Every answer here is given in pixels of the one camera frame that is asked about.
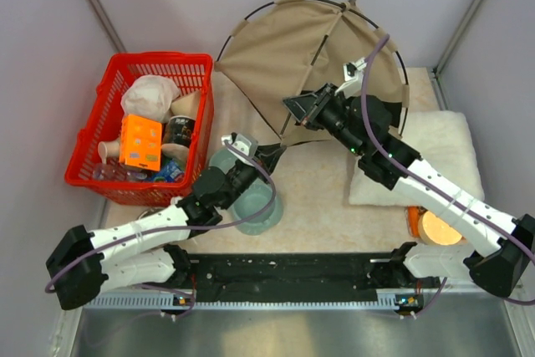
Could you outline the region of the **beige fabric pet tent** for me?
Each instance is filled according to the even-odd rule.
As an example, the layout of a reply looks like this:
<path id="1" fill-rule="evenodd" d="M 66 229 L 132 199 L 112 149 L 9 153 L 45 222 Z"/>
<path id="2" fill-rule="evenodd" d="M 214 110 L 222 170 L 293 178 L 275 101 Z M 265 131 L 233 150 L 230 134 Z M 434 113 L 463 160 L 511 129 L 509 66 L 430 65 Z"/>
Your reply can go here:
<path id="1" fill-rule="evenodd" d="M 374 58 L 369 74 L 364 61 L 385 30 L 365 16 L 355 0 L 278 0 L 245 17 L 223 46 L 216 70 L 247 97 L 283 144 L 329 139 L 323 130 L 299 125 L 283 99 L 333 84 L 349 98 L 362 81 L 392 114 L 391 131 L 403 135 L 410 84 L 397 45 L 389 40 Z"/>

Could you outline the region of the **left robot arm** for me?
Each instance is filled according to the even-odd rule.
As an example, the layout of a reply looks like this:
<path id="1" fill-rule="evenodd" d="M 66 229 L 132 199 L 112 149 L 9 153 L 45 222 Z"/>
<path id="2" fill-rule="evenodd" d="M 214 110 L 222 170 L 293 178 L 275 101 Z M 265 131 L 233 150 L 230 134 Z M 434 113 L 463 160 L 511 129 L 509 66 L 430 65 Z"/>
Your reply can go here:
<path id="1" fill-rule="evenodd" d="M 270 197 L 244 218 L 223 222 L 221 212 L 255 181 L 275 186 L 271 175 L 286 150 L 281 144 L 260 145 L 254 152 L 240 150 L 230 141 L 224 146 L 237 158 L 233 167 L 228 171 L 206 168 L 194 181 L 191 193 L 168 207 L 108 229 L 70 228 L 45 263 L 50 276 L 45 293 L 55 295 L 61 309 L 69 311 L 117 288 L 184 285 L 191 262 L 178 242 L 241 225 L 267 212 L 275 202 Z"/>

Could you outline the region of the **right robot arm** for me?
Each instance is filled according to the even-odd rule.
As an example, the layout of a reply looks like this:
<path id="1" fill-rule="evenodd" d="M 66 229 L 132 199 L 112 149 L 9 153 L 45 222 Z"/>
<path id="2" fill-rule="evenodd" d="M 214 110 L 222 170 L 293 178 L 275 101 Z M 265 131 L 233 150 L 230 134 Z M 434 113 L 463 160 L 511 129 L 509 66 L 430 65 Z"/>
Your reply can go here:
<path id="1" fill-rule="evenodd" d="M 283 99 L 289 114 L 308 130 L 326 130 L 358 156 L 359 169 L 388 190 L 409 197 L 457 230 L 460 246 L 409 246 L 390 265 L 392 280 L 410 286 L 418 278 L 471 280 L 509 298 L 534 260 L 534 219 L 490 207 L 439 173 L 420 153 L 389 132 L 391 113 L 375 96 L 345 98 L 326 84 Z"/>

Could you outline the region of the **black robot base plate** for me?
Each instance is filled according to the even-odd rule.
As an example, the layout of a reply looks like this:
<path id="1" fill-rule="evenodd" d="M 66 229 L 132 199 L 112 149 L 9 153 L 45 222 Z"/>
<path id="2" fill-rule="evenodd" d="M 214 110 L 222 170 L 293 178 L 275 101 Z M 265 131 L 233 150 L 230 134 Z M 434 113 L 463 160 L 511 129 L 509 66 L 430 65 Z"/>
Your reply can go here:
<path id="1" fill-rule="evenodd" d="M 438 288 L 384 252 L 191 254 L 180 290 L 200 303 L 375 301 L 378 289 Z"/>

